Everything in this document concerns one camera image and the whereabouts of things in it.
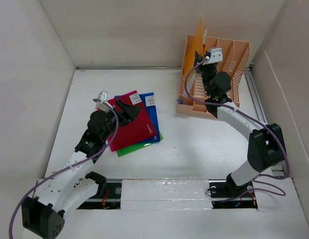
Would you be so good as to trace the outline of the orange folder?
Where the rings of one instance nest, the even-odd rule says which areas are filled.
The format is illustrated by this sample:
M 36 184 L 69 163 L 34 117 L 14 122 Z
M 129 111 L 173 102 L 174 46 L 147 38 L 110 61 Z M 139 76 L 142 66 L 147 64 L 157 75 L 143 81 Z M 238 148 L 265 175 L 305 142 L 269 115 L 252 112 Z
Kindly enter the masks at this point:
M 197 27 L 196 34 L 185 55 L 184 68 L 183 68 L 184 76 L 186 76 L 189 73 L 189 71 L 194 67 L 194 65 L 196 65 L 195 53 L 197 52 L 200 56 L 203 55 L 205 45 L 204 33 L 205 28 L 201 17 Z

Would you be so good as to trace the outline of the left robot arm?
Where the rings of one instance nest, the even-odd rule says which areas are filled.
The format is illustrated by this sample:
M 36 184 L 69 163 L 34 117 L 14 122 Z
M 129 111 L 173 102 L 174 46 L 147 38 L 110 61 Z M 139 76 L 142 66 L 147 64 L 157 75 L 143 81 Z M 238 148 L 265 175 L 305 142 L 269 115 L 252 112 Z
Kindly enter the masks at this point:
M 119 127 L 127 126 L 142 111 L 116 100 L 102 102 L 104 111 L 94 111 L 66 167 L 47 178 L 48 185 L 34 198 L 21 204 L 24 228 L 43 239 L 55 239 L 65 220 L 90 197 L 106 193 L 106 177 L 92 170 L 101 154 L 114 140 Z

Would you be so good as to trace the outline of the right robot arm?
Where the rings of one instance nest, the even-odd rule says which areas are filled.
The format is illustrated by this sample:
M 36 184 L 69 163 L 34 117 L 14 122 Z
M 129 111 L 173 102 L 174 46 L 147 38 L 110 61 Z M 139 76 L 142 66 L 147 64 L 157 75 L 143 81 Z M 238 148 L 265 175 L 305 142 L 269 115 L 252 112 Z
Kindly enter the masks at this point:
M 264 171 L 282 161 L 288 162 L 281 127 L 261 122 L 241 110 L 227 93 L 231 90 L 231 77 L 227 72 L 217 71 L 221 49 L 215 48 L 204 55 L 195 52 L 192 71 L 201 75 L 204 92 L 208 96 L 202 102 L 214 117 L 223 120 L 241 133 L 248 142 L 247 159 L 226 181 L 216 187 L 212 197 L 224 197 L 227 201 L 252 193 L 248 189 Z

